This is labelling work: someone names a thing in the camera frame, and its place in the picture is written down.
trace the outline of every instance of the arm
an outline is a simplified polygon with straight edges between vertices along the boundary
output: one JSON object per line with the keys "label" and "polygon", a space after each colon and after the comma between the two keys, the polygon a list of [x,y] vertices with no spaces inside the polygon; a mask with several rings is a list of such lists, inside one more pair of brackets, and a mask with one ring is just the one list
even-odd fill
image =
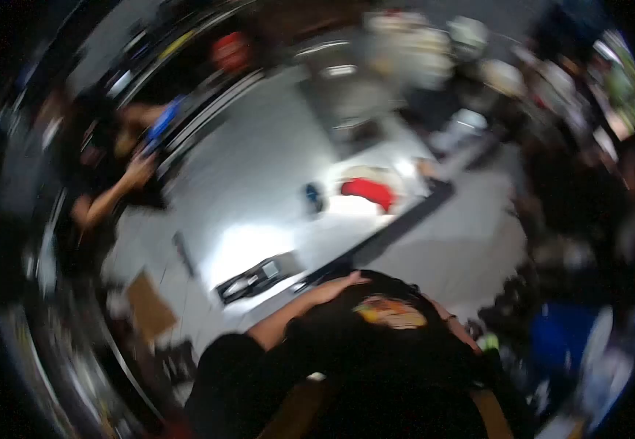
{"label": "arm", "polygon": [[151,127],[168,105],[130,104],[120,109],[120,119],[127,126]]}
{"label": "arm", "polygon": [[71,209],[71,216],[83,230],[88,230],[102,221],[112,212],[120,198],[132,189],[141,188],[154,174],[152,154],[146,159],[135,157],[122,178],[115,185],[94,200],[88,195],[79,197]]}
{"label": "arm", "polygon": [[432,304],[435,306],[435,309],[437,310],[437,314],[439,314],[440,318],[447,323],[447,327],[452,332],[452,334],[454,334],[456,338],[458,338],[462,342],[468,344],[471,347],[471,349],[473,349],[473,351],[476,352],[476,354],[480,355],[481,354],[480,347],[476,344],[476,341],[474,341],[474,339],[471,338],[469,333],[466,332],[466,328],[464,328],[463,325],[459,323],[456,317],[454,317],[451,312],[447,311],[444,306],[440,305],[439,303],[435,302],[429,297],[427,299],[430,302],[432,302]]}
{"label": "arm", "polygon": [[91,197],[83,195],[79,197],[71,209],[71,216],[83,230],[93,228],[100,223],[105,216],[112,212],[120,198],[129,191],[121,181],[115,186],[103,192],[91,202]]}
{"label": "arm", "polygon": [[311,291],[296,297],[288,305],[255,324],[247,331],[247,335],[254,338],[265,350],[269,350],[283,340],[284,329],[292,318],[305,314],[315,305],[329,302],[348,286],[363,284],[368,281],[368,279],[361,277],[360,272],[355,271],[348,277],[341,277],[316,286]]}

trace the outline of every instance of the yellow object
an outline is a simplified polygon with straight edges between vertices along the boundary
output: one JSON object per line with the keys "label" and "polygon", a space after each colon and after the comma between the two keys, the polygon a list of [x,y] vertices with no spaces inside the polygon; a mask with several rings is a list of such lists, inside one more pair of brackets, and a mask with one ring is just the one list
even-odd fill
{"label": "yellow object", "polygon": [[196,34],[195,30],[190,30],[177,38],[173,43],[171,43],[164,51],[159,55],[159,61],[163,60],[165,57],[171,55],[175,52],[179,47],[181,47],[186,41],[190,39],[190,37]]}

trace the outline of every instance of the red cloth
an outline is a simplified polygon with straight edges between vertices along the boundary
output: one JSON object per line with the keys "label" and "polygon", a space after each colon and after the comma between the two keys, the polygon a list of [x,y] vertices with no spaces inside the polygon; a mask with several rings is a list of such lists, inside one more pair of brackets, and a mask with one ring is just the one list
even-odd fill
{"label": "red cloth", "polygon": [[351,179],[342,185],[342,195],[357,195],[381,206],[385,213],[391,208],[395,196],[388,186],[368,179]]}

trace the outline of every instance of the black t-shirt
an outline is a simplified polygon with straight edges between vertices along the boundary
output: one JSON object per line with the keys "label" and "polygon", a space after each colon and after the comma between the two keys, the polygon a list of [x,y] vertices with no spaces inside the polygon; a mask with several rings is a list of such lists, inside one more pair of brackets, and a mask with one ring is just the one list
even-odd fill
{"label": "black t-shirt", "polygon": [[84,94],[76,98],[74,107],[63,155],[64,181],[72,203],[82,195],[95,199],[110,189],[123,176],[129,160],[115,156],[121,124],[112,101]]}
{"label": "black t-shirt", "polygon": [[501,370],[456,338],[433,305],[374,272],[292,320],[265,352],[226,334],[203,352],[186,410],[199,438],[255,438],[288,391],[313,372],[339,388],[309,437],[485,438],[468,391],[494,391],[516,437],[531,419]]}
{"label": "black t-shirt", "polygon": [[120,130],[114,103],[94,93],[75,100],[67,126],[61,133],[61,179],[67,189],[58,226],[58,243],[63,269],[69,273],[97,270],[106,249],[114,243],[114,225],[107,218],[82,235],[71,217],[76,200],[88,196],[94,200],[124,175],[127,157],[115,157],[114,148]]}

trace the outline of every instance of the hand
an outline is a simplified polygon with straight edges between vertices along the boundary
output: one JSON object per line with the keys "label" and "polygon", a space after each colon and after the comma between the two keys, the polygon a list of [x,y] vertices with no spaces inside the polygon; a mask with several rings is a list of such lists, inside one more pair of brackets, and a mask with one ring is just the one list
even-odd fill
{"label": "hand", "polygon": [[147,158],[136,155],[128,165],[125,175],[120,179],[123,186],[128,189],[142,188],[154,175],[156,157],[156,153]]}
{"label": "hand", "polygon": [[362,277],[360,271],[353,271],[349,276],[330,280],[329,282],[316,286],[311,291],[305,293],[305,295],[313,305],[320,305],[337,297],[339,293],[348,286],[366,284],[368,282],[371,282],[371,279]]}

